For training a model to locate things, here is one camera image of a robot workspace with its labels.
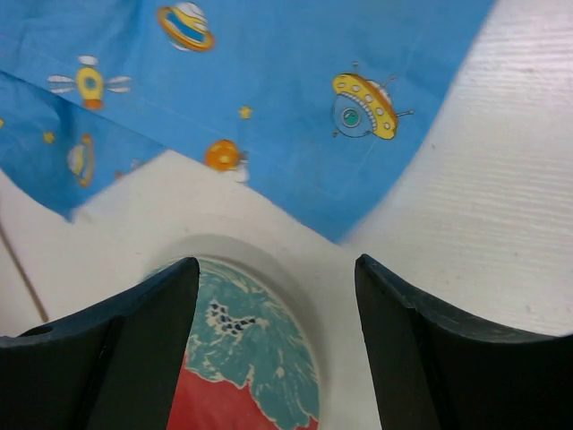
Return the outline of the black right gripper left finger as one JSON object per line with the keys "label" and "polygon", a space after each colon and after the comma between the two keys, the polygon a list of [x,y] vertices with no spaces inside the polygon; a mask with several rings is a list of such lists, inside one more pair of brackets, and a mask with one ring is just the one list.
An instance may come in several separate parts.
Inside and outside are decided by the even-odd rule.
{"label": "black right gripper left finger", "polygon": [[3,429],[164,429],[199,290],[186,257],[75,314],[1,338]]}

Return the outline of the blue space print cloth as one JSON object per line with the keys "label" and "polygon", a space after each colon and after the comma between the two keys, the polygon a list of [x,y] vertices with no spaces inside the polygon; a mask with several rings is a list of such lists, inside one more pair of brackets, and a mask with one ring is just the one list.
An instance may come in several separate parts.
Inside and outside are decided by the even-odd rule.
{"label": "blue space print cloth", "polygon": [[337,242],[418,152],[489,1],[4,1],[1,168],[65,219],[163,151]]}

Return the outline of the red and teal plate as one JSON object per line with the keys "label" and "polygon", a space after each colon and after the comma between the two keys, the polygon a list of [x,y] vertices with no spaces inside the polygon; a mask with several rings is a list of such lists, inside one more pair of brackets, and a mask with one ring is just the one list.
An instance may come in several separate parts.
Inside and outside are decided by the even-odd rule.
{"label": "red and teal plate", "polygon": [[162,245],[147,268],[184,257],[200,265],[199,293],[167,428],[325,428],[317,318],[300,283],[261,245],[216,234]]}

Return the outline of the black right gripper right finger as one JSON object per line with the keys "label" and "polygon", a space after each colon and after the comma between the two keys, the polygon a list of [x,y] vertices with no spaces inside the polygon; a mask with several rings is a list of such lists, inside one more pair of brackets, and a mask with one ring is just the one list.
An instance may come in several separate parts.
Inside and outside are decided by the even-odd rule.
{"label": "black right gripper right finger", "polygon": [[383,428],[571,428],[570,335],[470,314],[369,255],[355,294]]}

